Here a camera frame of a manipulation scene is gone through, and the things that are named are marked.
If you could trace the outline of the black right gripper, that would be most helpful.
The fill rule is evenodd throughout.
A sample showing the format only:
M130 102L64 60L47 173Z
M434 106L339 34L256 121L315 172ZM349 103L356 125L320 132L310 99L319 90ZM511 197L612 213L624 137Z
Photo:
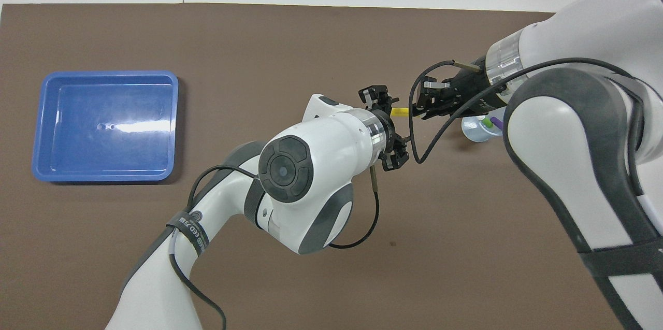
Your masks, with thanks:
M436 116L449 116L467 103L474 96L484 91L491 84L484 72L474 73L460 70L454 78L420 78L417 81L417 103L414 104L414 117L428 120ZM486 115L505 107L499 94L491 91L469 106L463 116Z

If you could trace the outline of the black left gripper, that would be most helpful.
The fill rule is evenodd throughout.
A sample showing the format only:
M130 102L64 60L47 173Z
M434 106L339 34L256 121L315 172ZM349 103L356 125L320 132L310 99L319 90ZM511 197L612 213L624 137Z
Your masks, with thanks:
M383 171L400 169L409 160L407 145L410 137L402 137L396 133L391 117L407 117L408 109L392 109L393 104L399 102L399 98L392 97L386 85L372 85L360 89L359 97L362 103L366 105L367 110L381 110L381 119L386 132L386 145L383 153L381 153Z

